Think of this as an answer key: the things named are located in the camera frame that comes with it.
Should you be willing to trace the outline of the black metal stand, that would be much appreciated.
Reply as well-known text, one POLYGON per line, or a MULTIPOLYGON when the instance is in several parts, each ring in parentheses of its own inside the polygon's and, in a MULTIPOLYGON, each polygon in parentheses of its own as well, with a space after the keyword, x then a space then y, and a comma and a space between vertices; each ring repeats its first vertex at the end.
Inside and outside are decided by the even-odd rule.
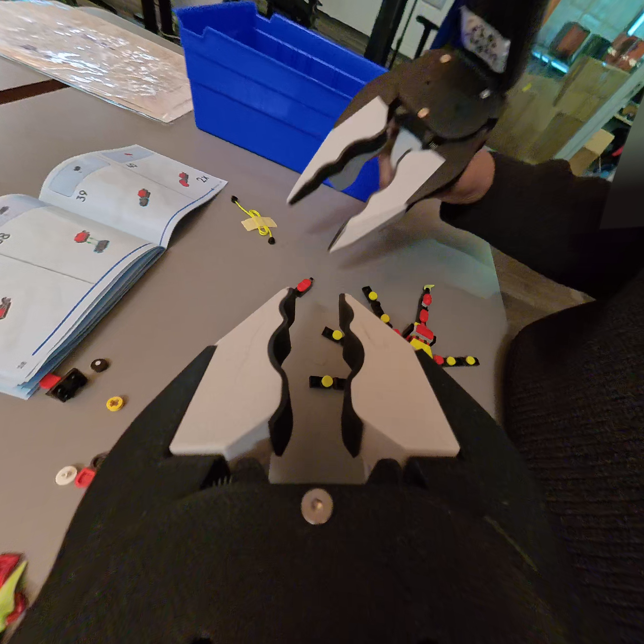
POLYGON ((408 60, 401 49, 413 20, 422 32, 411 59, 420 57, 439 30, 439 14, 444 5, 445 1, 383 1, 368 37, 364 58, 386 69, 408 60))

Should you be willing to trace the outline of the blue plastic bin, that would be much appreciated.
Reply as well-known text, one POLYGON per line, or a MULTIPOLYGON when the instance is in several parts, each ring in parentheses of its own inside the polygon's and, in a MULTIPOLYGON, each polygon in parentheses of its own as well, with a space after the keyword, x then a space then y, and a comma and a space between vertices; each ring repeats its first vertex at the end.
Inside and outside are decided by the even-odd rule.
POLYGON ((195 122, 297 173, 376 65, 252 1, 175 10, 195 122))

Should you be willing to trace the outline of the lego instruction booklet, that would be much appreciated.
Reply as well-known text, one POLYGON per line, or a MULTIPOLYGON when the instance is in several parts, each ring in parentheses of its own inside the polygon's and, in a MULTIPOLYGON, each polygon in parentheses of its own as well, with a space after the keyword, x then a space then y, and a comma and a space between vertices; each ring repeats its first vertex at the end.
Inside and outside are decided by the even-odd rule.
POLYGON ((30 398, 227 182, 132 145, 1 197, 1 393, 30 398))

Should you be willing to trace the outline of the black yellow lego spider model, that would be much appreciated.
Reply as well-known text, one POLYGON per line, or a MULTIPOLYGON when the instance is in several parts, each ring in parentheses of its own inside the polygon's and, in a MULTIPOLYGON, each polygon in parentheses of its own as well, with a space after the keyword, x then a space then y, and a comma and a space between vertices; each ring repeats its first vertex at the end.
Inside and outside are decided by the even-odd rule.
POLYGON ((433 289, 433 287, 434 285, 423 286, 423 291, 417 305, 416 318, 402 332, 397 328, 393 328, 390 316, 384 312, 377 293, 370 286, 364 286, 361 290, 376 317, 378 317, 387 326, 391 327, 416 352, 424 352, 429 358, 432 358, 433 361, 442 368, 479 366, 479 359, 472 355, 441 356, 433 351, 433 346, 437 341, 437 336, 427 326, 427 322, 429 320, 429 308, 432 303, 431 290, 433 289))

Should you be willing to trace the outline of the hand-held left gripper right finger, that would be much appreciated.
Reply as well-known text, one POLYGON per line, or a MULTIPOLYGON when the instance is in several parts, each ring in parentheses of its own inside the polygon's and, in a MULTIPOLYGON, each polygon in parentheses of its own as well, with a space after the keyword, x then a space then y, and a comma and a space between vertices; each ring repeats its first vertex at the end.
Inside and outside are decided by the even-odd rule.
POLYGON ((339 295, 343 390, 341 436, 352 457, 455 457, 459 443, 417 351, 350 294, 339 295))

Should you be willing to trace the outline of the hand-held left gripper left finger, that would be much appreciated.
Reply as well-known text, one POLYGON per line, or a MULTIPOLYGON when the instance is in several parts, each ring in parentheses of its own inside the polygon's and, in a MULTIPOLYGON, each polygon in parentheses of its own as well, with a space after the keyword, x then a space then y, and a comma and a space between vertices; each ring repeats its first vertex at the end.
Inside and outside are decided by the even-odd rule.
POLYGON ((270 423, 284 411, 288 384, 278 358, 279 334, 290 344, 296 295, 283 288, 220 338, 171 441, 173 455, 215 455, 226 461, 269 447, 270 423))

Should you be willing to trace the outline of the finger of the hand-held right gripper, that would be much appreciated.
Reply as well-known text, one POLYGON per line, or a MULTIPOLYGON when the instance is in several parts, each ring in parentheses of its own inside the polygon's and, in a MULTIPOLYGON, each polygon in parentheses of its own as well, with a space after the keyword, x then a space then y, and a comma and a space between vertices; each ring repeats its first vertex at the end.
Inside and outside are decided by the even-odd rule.
POLYGON ((302 170, 287 204, 297 204, 326 182, 339 192, 350 188, 363 165, 387 142, 389 112, 390 106, 377 96, 336 125, 302 170))
POLYGON ((414 194, 444 163, 445 159, 431 149, 407 152, 398 160, 391 182, 373 194, 365 208, 344 224, 328 251, 335 252, 352 246, 403 215, 414 194))

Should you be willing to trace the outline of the person's right forearm black sleeve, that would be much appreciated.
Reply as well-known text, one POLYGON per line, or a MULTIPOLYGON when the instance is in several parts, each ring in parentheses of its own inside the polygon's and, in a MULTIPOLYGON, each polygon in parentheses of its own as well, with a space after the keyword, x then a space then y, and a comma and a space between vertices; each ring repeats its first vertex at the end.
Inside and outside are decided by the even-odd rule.
POLYGON ((575 176, 564 160, 530 165, 491 153, 491 188, 440 217, 553 282, 608 300, 643 300, 643 216, 637 227, 605 223, 611 182, 575 176))

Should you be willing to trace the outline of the person's right hand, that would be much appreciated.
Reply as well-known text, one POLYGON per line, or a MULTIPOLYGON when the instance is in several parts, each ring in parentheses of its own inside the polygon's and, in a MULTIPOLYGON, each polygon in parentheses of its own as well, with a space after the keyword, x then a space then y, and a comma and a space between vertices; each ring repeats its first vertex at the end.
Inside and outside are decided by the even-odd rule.
POLYGON ((495 178, 495 159, 486 148, 480 149, 457 181, 437 194, 444 204, 470 205, 480 201, 491 188, 495 178))

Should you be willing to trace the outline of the clear plastic bag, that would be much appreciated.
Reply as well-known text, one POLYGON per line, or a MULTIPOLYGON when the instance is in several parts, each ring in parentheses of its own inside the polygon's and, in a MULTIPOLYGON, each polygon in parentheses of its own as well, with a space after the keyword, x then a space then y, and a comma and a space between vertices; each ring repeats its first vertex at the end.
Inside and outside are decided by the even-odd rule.
POLYGON ((158 122, 193 110, 183 54, 84 9, 2 1, 1 56, 158 122))

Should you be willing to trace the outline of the black lego bracket red piece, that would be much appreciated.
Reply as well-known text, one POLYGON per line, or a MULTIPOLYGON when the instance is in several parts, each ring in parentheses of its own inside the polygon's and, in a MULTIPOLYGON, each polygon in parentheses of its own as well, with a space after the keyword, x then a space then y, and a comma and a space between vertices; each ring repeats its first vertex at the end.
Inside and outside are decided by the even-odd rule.
POLYGON ((39 387, 48 397, 60 402, 74 398, 88 384, 88 377, 78 368, 72 368, 65 375, 49 373, 39 381, 39 387))

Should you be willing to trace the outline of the plain cardboard box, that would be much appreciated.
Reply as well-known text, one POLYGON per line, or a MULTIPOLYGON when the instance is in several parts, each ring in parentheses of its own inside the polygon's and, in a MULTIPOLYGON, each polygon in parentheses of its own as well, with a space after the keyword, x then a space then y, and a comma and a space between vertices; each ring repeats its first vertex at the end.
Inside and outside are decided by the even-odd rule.
POLYGON ((629 77, 627 71, 586 55, 559 78, 544 70, 525 72, 508 93, 490 146, 524 162, 549 160, 629 77))

